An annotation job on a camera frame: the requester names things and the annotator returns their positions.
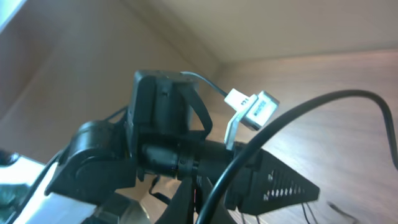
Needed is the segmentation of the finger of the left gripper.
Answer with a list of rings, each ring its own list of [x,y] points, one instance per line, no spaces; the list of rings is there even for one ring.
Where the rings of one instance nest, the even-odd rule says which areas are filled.
[[[248,192],[239,202],[239,211],[250,215],[316,201],[320,188],[287,164],[261,150],[248,183]]]

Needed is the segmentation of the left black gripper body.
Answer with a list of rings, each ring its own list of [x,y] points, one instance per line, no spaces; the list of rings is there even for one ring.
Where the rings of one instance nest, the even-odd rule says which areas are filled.
[[[220,142],[181,142],[177,145],[177,177],[181,181],[191,177],[195,184],[199,175],[209,178],[212,185],[215,186],[225,169],[245,147],[244,143],[237,142],[234,145],[234,149],[229,151]],[[241,168],[228,185],[223,199],[223,204],[228,210],[239,209],[239,202],[243,199],[244,194],[248,192],[249,179],[257,162],[255,157],[259,152]]]

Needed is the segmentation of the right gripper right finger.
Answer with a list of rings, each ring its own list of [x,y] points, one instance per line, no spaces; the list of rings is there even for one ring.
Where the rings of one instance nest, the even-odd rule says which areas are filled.
[[[197,176],[195,183],[195,212],[197,214],[197,220],[195,221],[195,223],[198,223],[199,216],[203,210],[203,206],[208,199],[212,189],[213,185],[210,182],[209,178],[199,175]],[[208,223],[238,224],[224,206],[223,198],[221,198],[221,200],[218,202],[214,214]]]

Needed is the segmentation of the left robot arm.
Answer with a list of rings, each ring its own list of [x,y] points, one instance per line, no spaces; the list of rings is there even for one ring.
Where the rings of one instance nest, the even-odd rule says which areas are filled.
[[[119,120],[83,124],[29,185],[7,183],[18,158],[2,156],[1,222],[122,223],[130,200],[118,190],[147,174],[180,181],[172,198],[156,194],[167,206],[159,223],[232,223],[232,210],[258,216],[316,201],[320,189],[262,147],[301,115],[346,96],[379,105],[397,160],[391,111],[379,95],[362,90],[316,97],[276,119],[273,96],[231,90],[223,95],[235,111],[224,141],[210,141],[213,122],[197,92],[199,78],[193,72],[137,71]]]

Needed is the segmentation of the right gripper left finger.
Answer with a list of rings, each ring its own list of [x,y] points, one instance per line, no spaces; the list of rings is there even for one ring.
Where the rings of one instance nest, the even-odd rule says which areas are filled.
[[[182,180],[172,198],[158,192],[154,197],[167,204],[155,224],[193,224],[195,184],[191,177]]]

